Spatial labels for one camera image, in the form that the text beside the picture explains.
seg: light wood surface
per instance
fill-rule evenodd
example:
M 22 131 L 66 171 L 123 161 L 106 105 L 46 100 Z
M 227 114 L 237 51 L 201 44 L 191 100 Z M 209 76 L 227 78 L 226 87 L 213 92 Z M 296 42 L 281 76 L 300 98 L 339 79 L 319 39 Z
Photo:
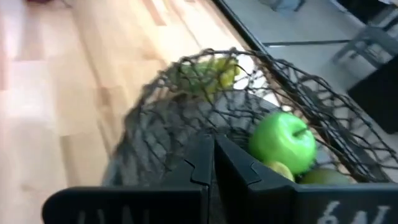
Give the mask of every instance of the light wood surface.
M 0 0 L 0 223 L 98 185 L 143 84 L 184 55 L 241 48 L 206 0 Z

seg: yellow fruit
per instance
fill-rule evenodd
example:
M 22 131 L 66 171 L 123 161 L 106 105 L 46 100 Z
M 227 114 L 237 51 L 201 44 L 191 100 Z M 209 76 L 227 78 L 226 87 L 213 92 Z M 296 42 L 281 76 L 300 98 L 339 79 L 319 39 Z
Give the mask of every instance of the yellow fruit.
M 275 161 L 275 162 L 267 162 L 265 163 L 265 165 L 270 169 L 272 169 L 273 171 L 275 171 L 276 173 L 294 182 L 294 176 L 292 172 L 289 170 L 289 168 L 285 166 L 285 164 Z

